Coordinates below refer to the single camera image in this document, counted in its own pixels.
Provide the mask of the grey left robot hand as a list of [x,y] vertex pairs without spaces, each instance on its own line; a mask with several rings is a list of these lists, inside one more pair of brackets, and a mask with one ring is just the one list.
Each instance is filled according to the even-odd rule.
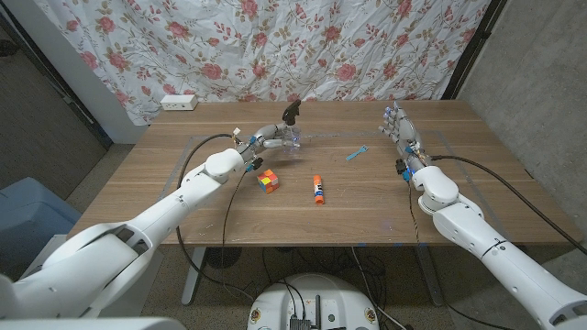
[[256,159],[266,149],[283,149],[294,152],[301,147],[301,130],[298,126],[286,124],[267,125],[240,143],[236,150],[248,163]]

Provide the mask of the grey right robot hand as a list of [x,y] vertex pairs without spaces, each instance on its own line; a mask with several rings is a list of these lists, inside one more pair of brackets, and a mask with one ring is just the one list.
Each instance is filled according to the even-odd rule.
[[406,167],[419,171],[428,166],[430,157],[424,152],[422,138],[405,110],[394,101],[392,107],[385,108],[383,118],[383,124],[378,129],[395,144]]

